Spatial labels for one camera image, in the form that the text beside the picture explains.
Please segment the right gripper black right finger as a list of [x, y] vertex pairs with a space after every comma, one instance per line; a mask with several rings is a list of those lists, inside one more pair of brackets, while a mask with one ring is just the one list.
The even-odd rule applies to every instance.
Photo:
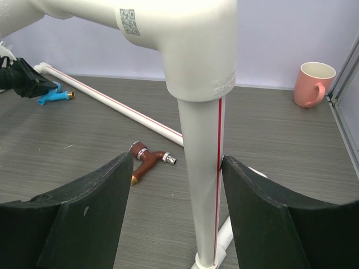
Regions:
[[240, 268], [357, 268], [358, 202], [294, 192], [231, 156], [222, 174]]

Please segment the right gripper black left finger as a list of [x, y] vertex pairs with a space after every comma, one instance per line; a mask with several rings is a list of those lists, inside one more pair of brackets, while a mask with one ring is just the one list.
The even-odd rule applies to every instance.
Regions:
[[28, 201], [1, 204], [2, 268], [112, 268], [130, 191], [123, 153]]

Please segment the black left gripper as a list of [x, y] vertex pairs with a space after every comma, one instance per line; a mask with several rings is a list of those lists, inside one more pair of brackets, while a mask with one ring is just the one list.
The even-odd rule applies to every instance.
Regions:
[[43, 77], [23, 58], [12, 64], [9, 56], [1, 56], [1, 90], [14, 90], [22, 98], [43, 96], [57, 85]]

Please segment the blue plastic faucet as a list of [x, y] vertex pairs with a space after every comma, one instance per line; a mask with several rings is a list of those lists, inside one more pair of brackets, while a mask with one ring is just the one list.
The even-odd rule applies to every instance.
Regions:
[[48, 101], [71, 100], [75, 98], [73, 91], [62, 92], [61, 84], [58, 82], [54, 83], [56, 88], [49, 90], [47, 94], [41, 96], [37, 101], [39, 105], [45, 105]]

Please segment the white PVC pipe frame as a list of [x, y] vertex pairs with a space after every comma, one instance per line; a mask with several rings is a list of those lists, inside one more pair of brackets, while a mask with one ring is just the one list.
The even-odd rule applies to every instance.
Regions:
[[169, 93], [178, 101], [194, 217], [195, 268], [218, 268], [233, 238], [219, 225], [225, 97], [236, 82], [236, 1], [2, 1], [1, 37], [44, 16], [79, 17], [120, 29], [161, 53]]

